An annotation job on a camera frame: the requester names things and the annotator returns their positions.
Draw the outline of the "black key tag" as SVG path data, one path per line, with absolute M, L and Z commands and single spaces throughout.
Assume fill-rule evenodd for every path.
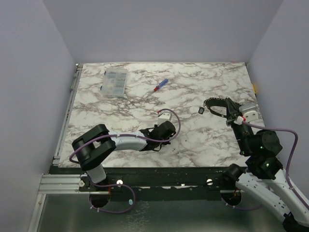
M 205 108 L 203 108 L 203 107 L 199 107 L 199 110 L 198 110 L 198 113 L 199 114 L 203 114 L 204 113 L 204 111 L 205 111 Z

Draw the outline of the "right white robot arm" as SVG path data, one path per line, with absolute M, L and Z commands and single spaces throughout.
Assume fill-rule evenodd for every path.
M 222 184 L 237 187 L 252 195 L 282 222 L 287 232 L 309 230 L 309 201 L 293 185 L 288 168 L 277 159 L 281 152 L 279 129 L 254 125 L 258 118 L 255 107 L 241 106 L 225 98 L 226 124 L 234 132 L 240 154 L 247 157 L 247 170 L 231 164 L 223 172 Z

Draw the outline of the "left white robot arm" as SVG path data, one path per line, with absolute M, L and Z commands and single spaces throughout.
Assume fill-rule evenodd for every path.
M 107 176 L 102 162 L 114 151 L 155 151 L 179 134 L 170 121 L 137 132 L 116 133 L 99 124 L 72 142 L 81 169 L 88 174 L 90 185 L 100 191 L 106 187 Z

